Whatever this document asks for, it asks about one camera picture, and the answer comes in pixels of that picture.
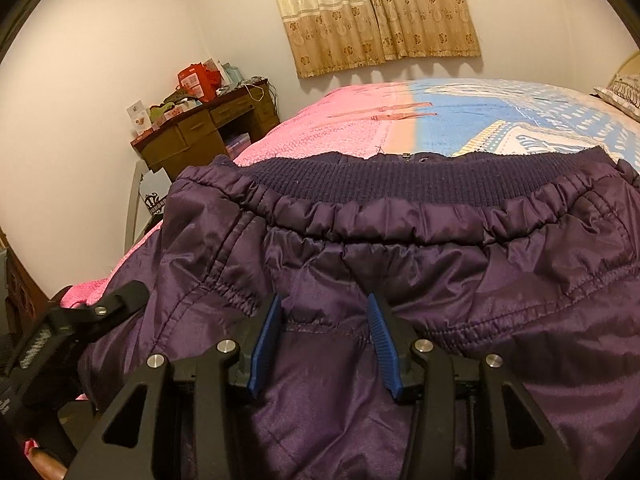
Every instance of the pillow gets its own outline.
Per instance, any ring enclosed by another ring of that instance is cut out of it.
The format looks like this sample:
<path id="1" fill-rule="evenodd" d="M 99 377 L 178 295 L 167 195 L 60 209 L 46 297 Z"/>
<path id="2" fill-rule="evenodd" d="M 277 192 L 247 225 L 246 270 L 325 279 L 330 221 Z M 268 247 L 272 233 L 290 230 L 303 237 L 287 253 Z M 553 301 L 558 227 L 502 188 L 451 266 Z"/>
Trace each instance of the pillow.
<path id="1" fill-rule="evenodd" d="M 601 99 L 640 123 L 640 74 L 619 75 L 608 88 L 594 88 Z"/>

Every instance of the desk drawer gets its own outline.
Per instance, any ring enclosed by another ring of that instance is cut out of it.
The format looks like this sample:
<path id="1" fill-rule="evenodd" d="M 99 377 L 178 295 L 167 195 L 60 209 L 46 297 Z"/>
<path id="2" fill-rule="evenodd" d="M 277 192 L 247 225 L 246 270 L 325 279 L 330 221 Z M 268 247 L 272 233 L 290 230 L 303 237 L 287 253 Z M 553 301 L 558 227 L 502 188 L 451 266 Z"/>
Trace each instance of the desk drawer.
<path id="1" fill-rule="evenodd" d="M 181 152 L 186 147 L 187 145 L 182 138 L 180 130 L 173 126 L 142 148 L 140 155 L 145 159 L 146 164 L 151 166 L 168 156 Z"/>
<path id="2" fill-rule="evenodd" d="M 217 127 L 230 123 L 242 114 L 250 112 L 254 108 L 252 102 L 253 100 L 248 95 L 245 95 L 214 108 L 210 112 L 213 123 Z"/>
<path id="3" fill-rule="evenodd" d="M 271 101 L 271 94 L 269 93 L 269 88 L 267 88 L 267 85 L 262 84 L 262 85 L 258 86 L 258 88 L 252 88 L 252 91 L 253 91 L 252 95 L 255 98 L 260 97 L 262 95 L 262 92 L 260 90 L 264 90 L 264 97 L 262 99 L 260 99 L 259 101 L 254 102 L 254 107 L 257 110 L 268 110 L 273 115 L 275 115 L 276 114 L 276 108 L 275 108 L 275 106 L 273 106 L 273 102 Z"/>
<path id="4" fill-rule="evenodd" d="M 277 119 L 275 110 L 272 107 L 256 107 L 256 113 L 258 114 L 258 120 L 261 123 L 270 123 L 274 119 Z"/>
<path id="5" fill-rule="evenodd" d="M 216 130 L 211 116 L 206 110 L 180 121 L 178 128 L 180 128 L 182 138 L 187 146 L 192 146 L 197 140 Z"/>
<path id="6" fill-rule="evenodd" d="M 156 164 L 150 164 L 149 169 L 158 171 L 164 168 L 169 179 L 174 182 L 187 166 L 206 166 L 216 155 L 228 155 L 225 143 L 217 131 L 201 137 L 183 152 L 175 153 Z"/>
<path id="7" fill-rule="evenodd" d="M 262 124 L 262 130 L 264 134 L 268 134 L 271 130 L 273 130 L 276 126 L 280 124 L 280 120 L 277 117 L 274 117 L 270 122 Z"/>

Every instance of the human hand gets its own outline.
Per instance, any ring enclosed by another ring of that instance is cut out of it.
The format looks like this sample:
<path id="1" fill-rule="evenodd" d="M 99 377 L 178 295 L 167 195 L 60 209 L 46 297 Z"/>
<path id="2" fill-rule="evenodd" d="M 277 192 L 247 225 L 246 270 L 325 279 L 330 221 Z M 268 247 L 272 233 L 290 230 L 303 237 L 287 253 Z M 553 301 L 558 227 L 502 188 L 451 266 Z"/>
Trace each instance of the human hand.
<path id="1" fill-rule="evenodd" d="M 27 457 L 43 480 L 63 480 L 66 475 L 66 467 L 37 447 Z"/>

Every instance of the curtain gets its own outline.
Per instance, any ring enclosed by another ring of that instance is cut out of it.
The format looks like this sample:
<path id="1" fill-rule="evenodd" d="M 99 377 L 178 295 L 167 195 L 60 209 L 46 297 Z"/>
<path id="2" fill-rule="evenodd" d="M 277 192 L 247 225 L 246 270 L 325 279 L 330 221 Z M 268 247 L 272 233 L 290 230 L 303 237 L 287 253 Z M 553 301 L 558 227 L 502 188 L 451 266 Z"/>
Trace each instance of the curtain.
<path id="1" fill-rule="evenodd" d="M 480 56 L 465 0 L 277 0 L 298 77 L 401 57 Z"/>
<path id="2" fill-rule="evenodd" d="M 385 62 L 370 0 L 277 0 L 298 77 Z"/>
<path id="3" fill-rule="evenodd" d="M 480 56 L 465 0 L 373 0 L 385 59 Z"/>

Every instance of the wooden cabinet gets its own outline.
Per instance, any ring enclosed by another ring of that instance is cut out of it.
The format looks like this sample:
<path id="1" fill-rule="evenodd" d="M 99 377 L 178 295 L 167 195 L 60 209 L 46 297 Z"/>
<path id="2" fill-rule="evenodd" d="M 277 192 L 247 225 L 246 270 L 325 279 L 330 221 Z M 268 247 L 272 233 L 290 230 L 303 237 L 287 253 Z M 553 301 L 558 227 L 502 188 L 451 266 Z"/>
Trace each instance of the wooden cabinet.
<path id="1" fill-rule="evenodd" d="M 228 155 L 225 141 L 249 134 L 257 142 L 280 120 L 266 79 L 241 86 L 167 121 L 158 131 L 138 136 L 131 145 L 150 170 L 164 168 L 173 181 L 187 166 L 206 166 Z"/>

